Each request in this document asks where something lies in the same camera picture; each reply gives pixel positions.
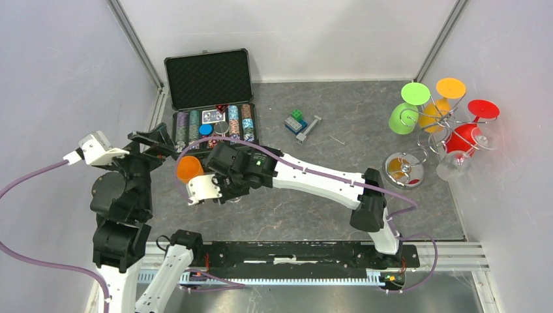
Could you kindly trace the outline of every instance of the white wall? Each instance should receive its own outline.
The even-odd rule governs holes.
[[[246,48],[267,82],[413,78],[455,0],[121,0],[162,80],[166,57]]]
[[[471,1],[424,80],[459,78],[467,100],[501,109],[501,148],[477,153],[452,188],[508,313],[551,311],[552,15],[550,0]]]
[[[0,186],[58,162],[101,129],[118,146],[145,129],[156,89],[103,0],[0,1]],[[0,238],[22,254],[94,268],[84,163],[41,175],[0,201]],[[0,252],[2,312],[83,312],[92,279]]]

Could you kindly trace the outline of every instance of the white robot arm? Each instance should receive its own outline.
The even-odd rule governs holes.
[[[118,268],[103,265],[98,269],[108,283],[110,291],[110,312],[115,313],[162,313],[175,287],[192,261],[193,250],[202,245],[202,237],[198,233],[179,230],[171,237],[167,253],[152,283],[136,300],[136,284],[142,259],[131,265],[125,273]],[[103,302],[104,293],[100,290],[98,300]]]
[[[350,224],[366,231],[374,241],[378,252],[394,255],[400,248],[398,234],[394,234],[385,217],[388,215],[383,194],[360,186],[355,182],[382,187],[380,173],[371,168],[362,173],[348,173],[331,170],[303,162],[286,153],[272,149],[274,154],[302,168],[298,170],[283,162],[275,161],[262,152],[249,154],[230,147],[217,145],[206,159],[206,166],[215,174],[201,175],[191,179],[187,192],[191,205],[203,200],[214,199],[219,203],[244,196],[250,188],[287,188],[308,192],[336,201],[351,209]],[[321,173],[316,175],[306,169]],[[325,177],[324,174],[343,177],[349,183],[343,183]]]

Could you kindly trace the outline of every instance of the blue block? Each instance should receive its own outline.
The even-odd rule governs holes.
[[[292,127],[290,127],[290,126],[288,126],[288,125],[286,125],[286,124],[285,124],[284,126],[286,126],[286,128],[288,128],[288,130],[290,130],[291,132],[293,132],[294,135],[297,135],[297,134],[299,134],[302,130],[304,130],[304,129],[307,127],[307,122],[306,122],[306,121],[300,119],[300,120],[299,120],[299,123],[301,124],[301,128],[300,128],[299,130],[297,130],[297,131],[295,131],[294,129],[292,129]]]

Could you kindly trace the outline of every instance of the cable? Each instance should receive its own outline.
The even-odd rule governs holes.
[[[169,237],[167,237],[165,235],[160,235],[159,237],[156,238],[156,246],[159,248],[159,250],[167,253],[168,246],[166,248],[161,247],[161,245],[159,244],[159,239],[160,238],[165,238],[165,239],[167,239],[167,241],[171,241],[171,239],[169,239]]]
[[[405,258],[401,258],[401,270],[399,271],[399,276],[401,276],[401,274],[405,273],[406,269],[407,269],[407,265],[405,263]]]
[[[224,290],[234,290],[234,289],[244,289],[244,288],[246,288],[246,285],[244,285],[244,284],[240,284],[240,283],[237,283],[237,282],[231,282],[229,280],[219,278],[215,275],[209,274],[209,273],[204,272],[204,271],[199,271],[197,269],[186,269],[184,273],[186,273],[186,272],[199,273],[199,274],[202,274],[203,276],[206,276],[206,277],[209,277],[211,279],[215,279],[219,282],[224,282],[225,284],[231,285],[230,287],[215,288],[215,289],[204,289],[204,290],[189,289],[189,291],[192,291],[192,292],[212,292],[212,291],[224,291]]]
[[[432,236],[430,236],[429,234],[427,233],[416,233],[415,235],[411,235],[407,238],[403,238],[401,236],[399,236],[399,232],[397,231],[395,225],[392,223],[392,218],[394,218],[394,216],[399,216],[399,215],[402,215],[402,214],[406,214],[406,213],[409,213],[409,212],[412,212],[416,209],[419,208],[419,204],[401,194],[398,194],[396,192],[393,192],[393,191],[390,191],[390,190],[387,190],[387,189],[384,189],[384,188],[380,188],[380,187],[376,187],[376,186],[372,186],[372,185],[368,185],[368,184],[365,184],[365,183],[360,183],[360,182],[357,182],[357,181],[350,181],[349,179],[347,178],[343,178],[343,177],[339,177],[339,176],[335,176],[335,175],[332,175],[332,174],[328,174],[328,173],[323,173],[323,172],[320,172],[320,171],[316,171],[316,170],[311,170],[309,168],[304,168],[302,166],[299,166],[297,164],[294,164],[294,163],[291,163],[291,162],[288,162],[287,160],[284,160],[283,158],[280,158],[279,156],[275,155],[274,153],[270,152],[269,150],[263,148],[262,146],[259,146],[259,145],[256,145],[255,143],[251,143],[251,142],[245,142],[244,140],[239,140],[239,139],[236,139],[236,138],[228,138],[228,137],[221,137],[221,136],[210,136],[210,137],[205,137],[205,138],[202,138],[200,140],[196,140],[194,141],[193,143],[191,143],[190,145],[188,145],[188,147],[186,147],[183,152],[181,152],[181,154],[179,155],[179,158],[177,158],[177,162],[175,164],[175,172],[174,172],[174,181],[175,181],[175,186],[177,187],[177,190],[179,191],[179,193],[184,197],[184,199],[186,199],[186,201],[189,203],[189,204],[192,204],[194,203],[190,198],[189,196],[186,194],[186,192],[184,191],[183,187],[181,186],[181,184],[179,183],[179,179],[177,177],[177,166],[178,164],[180,163],[181,159],[186,155],[187,152],[190,151],[190,149],[196,145],[198,145],[199,143],[202,143],[202,142],[206,142],[206,141],[209,141],[209,140],[225,140],[227,142],[237,142],[237,143],[240,143],[242,145],[246,145],[248,147],[251,147],[251,148],[254,148],[256,150],[259,150],[263,153],[265,153],[266,155],[270,156],[271,158],[293,168],[293,169],[296,169],[296,170],[301,170],[301,171],[304,171],[306,173],[311,173],[311,174],[314,174],[314,175],[318,175],[318,176],[321,176],[321,177],[326,177],[326,178],[329,178],[329,179],[334,179],[335,181],[341,181],[343,183],[348,183],[348,184],[351,184],[353,183],[354,186],[359,186],[359,187],[363,187],[363,188],[367,188],[367,189],[370,189],[370,190],[374,190],[374,191],[377,191],[377,192],[381,192],[383,194],[388,194],[390,196],[393,196],[393,197],[396,197],[398,199],[401,199],[407,203],[409,203],[411,206],[406,208],[406,209],[401,209],[399,211],[396,211],[394,213],[391,213],[391,214],[388,214],[386,216],[386,220],[389,222],[390,224],[390,228],[392,229],[392,232],[394,234],[396,234],[396,237],[398,238],[398,240],[401,240],[401,241],[409,241],[410,239],[414,239],[414,238],[420,238],[420,237],[426,237],[426,238],[429,238],[430,241],[432,242],[432,245],[434,246],[434,263],[432,264],[432,268],[430,270],[430,272],[428,273],[428,276],[426,276],[425,279],[423,279],[420,283],[418,284],[415,284],[405,290],[401,290],[401,291],[397,291],[397,293],[402,293],[402,292],[405,292],[405,291],[410,291],[414,288],[417,288],[419,287],[421,284],[424,284],[425,282],[428,281],[428,279],[430,279],[430,277],[434,274],[434,270],[436,269],[436,265],[438,264],[438,246],[434,240],[434,238],[432,238]]]
[[[34,171],[33,173],[29,173],[29,174],[27,174],[23,177],[20,177],[20,178],[16,179],[15,181],[9,183],[6,187],[4,187],[4,189],[0,190],[0,199],[2,199],[2,197],[5,194],[7,194],[8,191],[10,191],[12,188],[17,186],[18,184],[20,184],[20,183],[22,183],[22,182],[24,182],[28,179],[31,179],[34,176],[37,176],[37,175],[40,175],[42,173],[46,173],[47,171],[51,171],[51,170],[54,170],[54,169],[59,168],[61,166],[64,166],[65,164],[68,164],[68,163],[69,163],[68,160],[63,160],[63,161],[60,161],[56,164],[46,166],[45,168]],[[64,269],[64,270],[67,270],[67,271],[79,272],[79,273],[83,273],[85,275],[88,275],[88,276],[94,278],[100,284],[100,287],[102,288],[102,291],[104,292],[104,296],[106,298],[106,301],[104,301],[104,313],[108,313],[110,311],[110,304],[108,302],[108,299],[111,299],[110,298],[110,291],[108,289],[108,284],[106,283],[104,278],[101,277],[100,275],[98,275],[98,274],[96,274],[96,273],[94,273],[94,272],[92,272],[88,269],[84,269],[84,268],[78,267],[78,266],[58,264],[58,263],[52,263],[52,262],[45,262],[45,261],[40,261],[40,260],[36,260],[36,259],[33,259],[33,258],[29,258],[27,256],[19,254],[19,253],[13,251],[12,249],[8,248],[1,241],[0,241],[0,250],[2,250],[5,254],[11,256],[12,258],[23,261],[25,263],[38,265],[38,266],[42,266],[42,267],[49,267],[51,269]]]

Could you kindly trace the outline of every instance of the blue poker chip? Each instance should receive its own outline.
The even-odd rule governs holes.
[[[228,107],[228,119],[238,119],[238,107],[229,106]]]
[[[200,126],[200,129],[198,130],[202,136],[208,136],[213,132],[213,126],[210,124],[204,124]]]
[[[253,119],[243,119],[242,120],[242,127],[243,128],[253,128],[254,127],[254,120]]]

